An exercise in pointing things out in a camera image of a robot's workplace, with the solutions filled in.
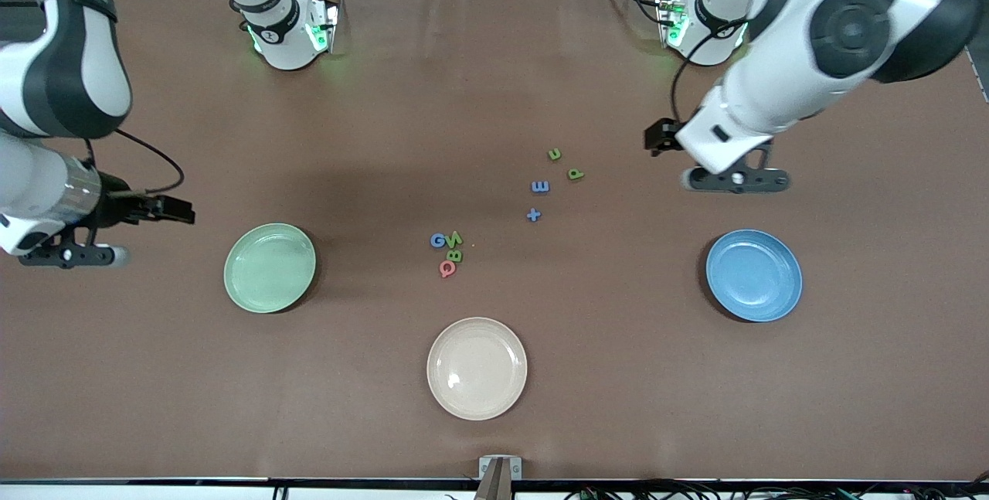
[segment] blue plate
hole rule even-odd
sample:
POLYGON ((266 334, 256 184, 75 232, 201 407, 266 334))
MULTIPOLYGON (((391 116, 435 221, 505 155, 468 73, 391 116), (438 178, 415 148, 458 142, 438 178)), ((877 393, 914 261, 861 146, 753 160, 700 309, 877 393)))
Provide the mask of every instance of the blue plate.
POLYGON ((774 321, 800 300, 803 275, 781 240, 759 230, 737 230, 721 236, 707 254, 707 285, 733 315, 774 321))

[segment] plate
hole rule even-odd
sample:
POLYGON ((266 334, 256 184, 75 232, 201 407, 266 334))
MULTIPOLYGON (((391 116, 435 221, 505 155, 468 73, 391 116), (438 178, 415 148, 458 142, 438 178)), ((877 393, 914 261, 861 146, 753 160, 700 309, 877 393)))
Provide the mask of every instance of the plate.
POLYGON ((427 379, 443 409, 467 421, 502 415, 522 395, 529 363, 515 332, 473 317, 442 331, 430 349, 427 379))
POLYGON ((800 300, 803 275, 781 240, 759 230, 737 230, 721 236, 707 254, 707 283, 735 316, 774 321, 800 300))
POLYGON ((274 313, 299 300, 315 275, 315 247, 296 226, 266 224, 233 244, 223 267, 226 293, 252 313, 274 313))

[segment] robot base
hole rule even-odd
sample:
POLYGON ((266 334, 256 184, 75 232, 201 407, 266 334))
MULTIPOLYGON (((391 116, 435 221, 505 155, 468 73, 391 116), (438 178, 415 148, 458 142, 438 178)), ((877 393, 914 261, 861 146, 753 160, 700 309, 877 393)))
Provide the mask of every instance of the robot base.
MULTIPOLYGON (((677 50, 683 57, 689 56, 711 34, 710 29, 697 18, 695 0, 657 0, 656 15, 660 20, 674 24, 672 27, 658 26, 663 46, 677 50)), ((708 39, 693 53, 690 63, 696 63, 697 66, 717 66, 724 63, 742 45, 745 29, 746 25, 742 25, 737 29, 730 29, 727 35, 708 39)))
POLYGON ((300 70, 317 59, 319 54, 332 52, 339 7, 325 0, 294 2, 301 14, 285 34, 251 25, 247 27, 254 41, 254 49, 277 70, 300 70))

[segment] robotic arm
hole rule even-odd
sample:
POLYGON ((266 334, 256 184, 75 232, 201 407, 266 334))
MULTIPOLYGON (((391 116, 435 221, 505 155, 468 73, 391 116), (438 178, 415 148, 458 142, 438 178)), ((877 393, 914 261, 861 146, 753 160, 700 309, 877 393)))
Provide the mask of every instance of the robotic arm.
POLYGON ((717 66, 741 45, 745 34, 744 28, 724 31, 722 27, 731 21, 745 18, 751 1, 667 0, 658 11, 658 18, 669 24, 660 27, 661 41, 684 57, 689 56, 692 63, 717 66), (712 33, 719 38, 708 39, 712 33), (708 39, 708 42, 697 48, 704 39, 708 39))
POLYGON ((946 66, 974 36, 981 8, 982 0, 752 0, 749 53, 692 119, 647 130, 647 148, 686 149, 700 164, 685 173, 692 189, 784 190, 785 172, 752 168, 744 156, 767 153, 776 134, 868 78, 914 80, 946 66))
POLYGON ((46 31, 0 49, 0 247, 22 264, 121 264, 126 250, 93 243, 96 228, 142 219, 191 224, 192 205, 133 192, 91 163, 39 143, 106 137, 131 109, 113 1, 42 6, 46 31), (85 244, 75 243, 76 228, 90 229, 85 244))
POLYGON ((279 70, 299 70, 332 48, 338 11, 325 0, 230 0, 254 49, 279 70))

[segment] brown table surface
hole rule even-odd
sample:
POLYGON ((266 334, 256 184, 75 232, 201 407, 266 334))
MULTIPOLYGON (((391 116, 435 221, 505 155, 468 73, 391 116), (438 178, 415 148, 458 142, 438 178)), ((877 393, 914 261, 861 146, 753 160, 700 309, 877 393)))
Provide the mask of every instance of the brown table surface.
MULTIPOLYGON (((623 0, 347 0, 338 53, 299 73, 265 66, 226 0, 119 2, 126 128, 185 166, 199 218, 103 232, 126 269, 0 258, 5 478, 459 476, 490 453, 529 478, 985 469, 989 113, 963 56, 788 131, 791 190, 731 196, 643 151, 678 57, 623 0), (227 251, 268 222, 321 261, 279 316, 223 290, 227 251), (738 228, 797 254, 784 320, 706 298, 705 248, 738 228), (465 260, 442 281, 428 240, 453 230, 465 260), (424 370, 470 316, 529 358, 522 398, 481 423, 424 370)), ((689 70, 682 110, 719 73, 689 70)), ((133 185, 172 179, 123 138, 96 146, 133 185)))

